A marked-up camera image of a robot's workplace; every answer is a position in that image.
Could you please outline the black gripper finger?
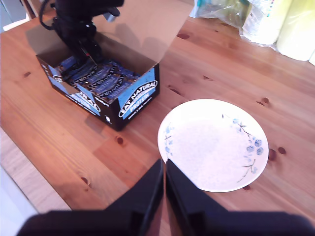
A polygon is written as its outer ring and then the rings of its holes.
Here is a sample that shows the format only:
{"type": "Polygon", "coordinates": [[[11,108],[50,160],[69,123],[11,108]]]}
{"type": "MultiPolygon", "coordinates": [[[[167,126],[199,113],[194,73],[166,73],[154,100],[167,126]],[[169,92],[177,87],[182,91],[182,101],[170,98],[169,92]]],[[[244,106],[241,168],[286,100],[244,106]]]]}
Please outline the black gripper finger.
{"type": "Polygon", "coordinates": [[[163,197],[163,163],[159,159],[140,180],[104,211],[108,236],[144,236],[163,197]]]}
{"type": "Polygon", "coordinates": [[[85,53],[82,51],[81,47],[76,44],[71,44],[70,49],[72,51],[73,56],[76,59],[76,65],[78,67],[83,66],[86,63],[85,53]]]}
{"type": "Polygon", "coordinates": [[[183,235],[228,235],[221,221],[227,209],[196,187],[170,159],[166,162],[166,195],[183,235]]]}
{"type": "Polygon", "coordinates": [[[86,55],[89,56],[94,62],[101,63],[103,61],[102,49],[97,43],[85,44],[86,55]]]}

